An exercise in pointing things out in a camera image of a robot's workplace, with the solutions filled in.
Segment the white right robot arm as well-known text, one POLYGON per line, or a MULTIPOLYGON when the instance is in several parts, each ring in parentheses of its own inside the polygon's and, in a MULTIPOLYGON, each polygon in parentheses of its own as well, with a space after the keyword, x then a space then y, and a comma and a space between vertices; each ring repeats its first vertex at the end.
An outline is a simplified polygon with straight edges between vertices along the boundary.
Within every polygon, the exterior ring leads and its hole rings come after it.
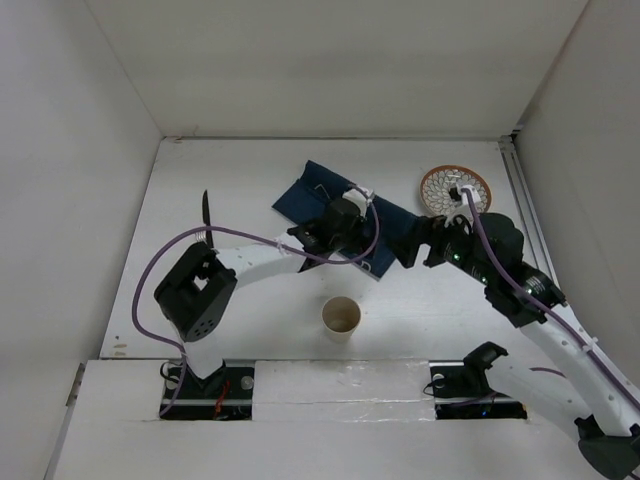
POLYGON ((486 342, 463 360, 460 376, 473 393, 505 394, 531 408, 574 441, 587 463, 607 479, 639 476, 639 391, 607 360, 577 320, 559 314, 566 297, 542 271, 523 259, 524 236, 513 221, 483 213, 419 217, 390 243, 405 268, 420 246, 425 266, 449 263, 484 287, 489 304, 554 363, 541 374, 486 342))

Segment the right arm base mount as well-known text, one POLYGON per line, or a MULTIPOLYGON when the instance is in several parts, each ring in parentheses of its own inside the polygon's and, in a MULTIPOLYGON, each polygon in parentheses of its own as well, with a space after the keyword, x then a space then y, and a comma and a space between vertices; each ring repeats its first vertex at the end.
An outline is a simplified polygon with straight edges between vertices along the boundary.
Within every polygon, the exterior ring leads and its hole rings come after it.
POLYGON ((508 352, 485 342, 462 360, 429 362, 430 378, 422 393, 434 400, 437 420, 526 420, 526 408, 489 386, 486 371, 508 352))

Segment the blue cloth placemat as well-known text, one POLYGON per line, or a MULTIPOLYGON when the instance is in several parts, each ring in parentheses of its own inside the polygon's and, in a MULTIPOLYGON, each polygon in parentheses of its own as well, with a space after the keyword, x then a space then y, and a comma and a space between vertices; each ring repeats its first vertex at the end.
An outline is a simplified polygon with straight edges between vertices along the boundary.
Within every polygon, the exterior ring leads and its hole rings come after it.
MULTIPOLYGON (((330 201, 341 197, 350 184, 347 178, 308 160, 301 176, 274 202, 272 208, 299 225, 319 217, 330 201)), ((380 222, 379 239, 374 252, 357 265, 380 280, 396 260, 388 243, 406 235, 417 216, 378 195, 373 204, 380 222)))

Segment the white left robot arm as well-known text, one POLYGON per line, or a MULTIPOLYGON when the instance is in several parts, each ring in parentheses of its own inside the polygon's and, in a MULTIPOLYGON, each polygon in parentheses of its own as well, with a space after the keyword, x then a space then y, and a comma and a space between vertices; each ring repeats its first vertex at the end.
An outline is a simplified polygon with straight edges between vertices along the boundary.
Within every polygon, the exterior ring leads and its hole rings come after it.
POLYGON ((182 254, 156 287, 154 299, 182 341, 188 384, 196 393, 212 396, 226 380, 225 361, 212 339, 236 290, 331 264, 337 252, 352 254, 357 263, 375 251, 379 215, 371 200, 357 200, 356 193, 348 191, 320 216, 274 239, 254 237, 251 245, 219 250, 200 241, 182 254))

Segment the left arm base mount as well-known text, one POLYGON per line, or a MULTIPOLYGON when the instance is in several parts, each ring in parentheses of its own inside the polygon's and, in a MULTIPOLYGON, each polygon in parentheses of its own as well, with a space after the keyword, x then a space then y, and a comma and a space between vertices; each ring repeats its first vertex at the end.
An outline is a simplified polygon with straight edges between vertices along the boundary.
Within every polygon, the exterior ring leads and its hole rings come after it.
POLYGON ((254 361, 227 362, 210 379, 198 379, 189 369, 182 383, 180 362, 160 366, 163 393, 159 417, 168 421, 245 421, 252 419, 254 361))

